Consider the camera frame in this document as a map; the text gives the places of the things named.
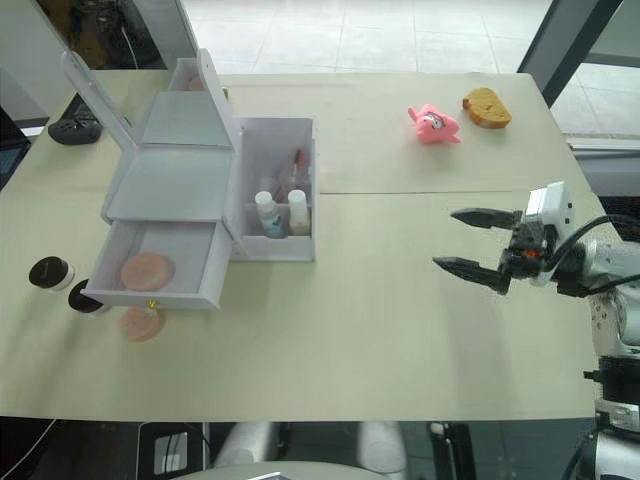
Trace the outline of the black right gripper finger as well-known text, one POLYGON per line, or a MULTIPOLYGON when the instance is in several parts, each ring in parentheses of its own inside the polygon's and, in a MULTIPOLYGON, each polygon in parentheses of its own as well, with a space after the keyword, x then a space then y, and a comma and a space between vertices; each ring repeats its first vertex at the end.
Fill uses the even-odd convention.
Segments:
POLYGON ((460 257, 433 257, 432 260, 446 272, 467 282, 488 287, 500 295, 506 295, 509 290, 511 276, 508 273, 486 269, 476 261, 460 257))
POLYGON ((520 222, 522 212, 491 208, 463 208, 452 212, 450 216, 476 228, 512 230, 520 222))

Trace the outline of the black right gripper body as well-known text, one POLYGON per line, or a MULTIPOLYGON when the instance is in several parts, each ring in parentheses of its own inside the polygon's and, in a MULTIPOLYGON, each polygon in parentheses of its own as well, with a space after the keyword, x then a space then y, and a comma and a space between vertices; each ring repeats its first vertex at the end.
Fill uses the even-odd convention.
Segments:
POLYGON ((512 215, 511 237, 502 251, 498 271, 509 278, 534 278, 551 256, 552 226, 539 219, 526 220, 520 210, 513 211, 512 215))

